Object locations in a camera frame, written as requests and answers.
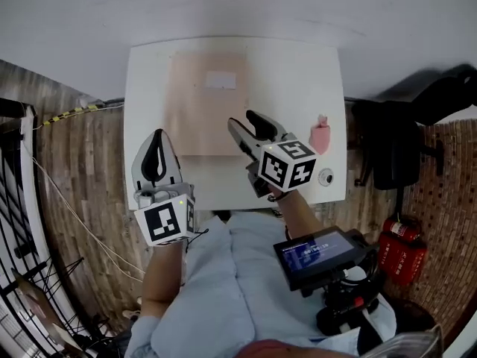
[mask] black and white marker cube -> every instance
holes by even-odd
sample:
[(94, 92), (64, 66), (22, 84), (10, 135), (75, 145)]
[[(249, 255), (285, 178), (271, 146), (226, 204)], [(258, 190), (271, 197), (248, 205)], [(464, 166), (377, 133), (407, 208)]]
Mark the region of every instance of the black and white marker cube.
[(259, 176), (282, 192), (312, 180), (318, 154), (299, 140), (262, 146)]
[(148, 245), (168, 245), (194, 236), (194, 201), (187, 195), (153, 203), (134, 215)]

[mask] pink object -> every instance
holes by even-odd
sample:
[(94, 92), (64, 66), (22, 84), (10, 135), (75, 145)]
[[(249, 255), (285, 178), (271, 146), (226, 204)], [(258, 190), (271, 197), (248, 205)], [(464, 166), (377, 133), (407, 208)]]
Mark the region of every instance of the pink object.
[(242, 156), (227, 120), (246, 124), (246, 111), (244, 54), (185, 51), (172, 57), (164, 130), (177, 155)]
[(331, 128), (328, 126), (328, 117), (318, 117), (318, 124), (312, 128), (310, 134), (310, 145), (319, 155), (323, 155), (328, 150), (329, 140), (331, 137)]

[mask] white table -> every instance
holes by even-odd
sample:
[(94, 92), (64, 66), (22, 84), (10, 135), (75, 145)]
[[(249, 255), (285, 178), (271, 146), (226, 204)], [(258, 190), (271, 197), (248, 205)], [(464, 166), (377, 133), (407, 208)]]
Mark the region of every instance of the white table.
[[(280, 122), (308, 141), (318, 115), (328, 116), (329, 150), (318, 158), (318, 171), (330, 168), (328, 187), (318, 179), (300, 191), (310, 204), (343, 200), (347, 178), (347, 135), (338, 53), (334, 48), (286, 40), (212, 37), (141, 45), (130, 51), (124, 107), (124, 167), (129, 208), (137, 209), (131, 166), (146, 137), (162, 127), (171, 67), (178, 51), (246, 54), (249, 108)], [(195, 185), (197, 210), (271, 207), (257, 198), (248, 182), (243, 157), (181, 157), (184, 180)]]

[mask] small monitor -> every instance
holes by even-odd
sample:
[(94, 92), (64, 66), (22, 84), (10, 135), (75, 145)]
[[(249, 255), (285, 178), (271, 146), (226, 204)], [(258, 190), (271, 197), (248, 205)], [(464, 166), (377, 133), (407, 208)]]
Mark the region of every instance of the small monitor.
[(283, 248), (282, 255), (290, 270), (298, 271), (337, 257), (351, 249), (353, 246), (338, 231), (334, 231)]
[(367, 251), (338, 227), (274, 245), (290, 290), (326, 285), (361, 262)]

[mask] person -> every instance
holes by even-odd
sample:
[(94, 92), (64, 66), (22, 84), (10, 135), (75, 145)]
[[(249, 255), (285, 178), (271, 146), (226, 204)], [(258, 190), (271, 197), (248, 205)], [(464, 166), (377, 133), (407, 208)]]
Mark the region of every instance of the person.
[[(281, 194), (271, 186), (276, 198)], [(298, 191), (278, 200), (289, 237), (323, 230)], [(183, 246), (155, 248), (142, 286), (141, 316), (126, 351), (131, 358), (341, 358), (358, 355), (358, 329), (325, 337), (315, 316), (322, 290), (291, 292), (273, 245), (285, 224), (260, 213), (217, 216), (190, 242), (181, 287)], [(385, 339), (394, 311), (379, 295), (371, 321)]]

